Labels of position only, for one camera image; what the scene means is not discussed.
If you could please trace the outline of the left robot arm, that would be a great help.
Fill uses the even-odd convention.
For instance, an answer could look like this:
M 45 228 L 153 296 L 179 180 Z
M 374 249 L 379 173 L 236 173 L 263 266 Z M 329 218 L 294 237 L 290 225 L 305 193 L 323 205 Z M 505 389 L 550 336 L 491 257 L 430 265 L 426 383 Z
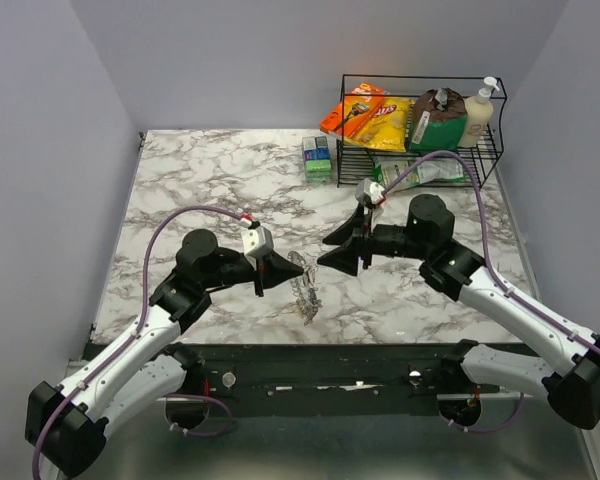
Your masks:
M 214 233 L 188 233 L 175 266 L 153 291 L 143 292 L 139 316 L 100 354 L 57 385 L 39 383 L 27 400 L 25 438 L 33 446 L 32 476 L 48 460 L 65 476 L 82 474 L 126 420 L 158 398 L 194 393 L 200 368 L 165 348 L 211 306 L 216 290 L 251 284 L 257 296 L 300 277 L 300 266 L 275 252 L 269 230 L 249 227 L 239 251 Z

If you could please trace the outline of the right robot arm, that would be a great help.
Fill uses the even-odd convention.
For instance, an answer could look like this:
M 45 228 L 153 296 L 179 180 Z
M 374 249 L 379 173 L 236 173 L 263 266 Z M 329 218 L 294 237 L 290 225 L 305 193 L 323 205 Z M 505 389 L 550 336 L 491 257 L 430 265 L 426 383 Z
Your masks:
M 323 242 L 332 251 L 318 263 L 355 276 L 376 255 L 420 261 L 420 276 L 435 291 L 490 317 L 535 352 L 499 353 L 473 343 L 444 362 L 449 390 L 490 384 L 548 402 L 569 424 L 584 430 L 600 421 L 600 333 L 572 322 L 516 288 L 490 261 L 454 240 L 455 217 L 430 194 L 414 197 L 404 225 L 374 224 L 358 206 Z

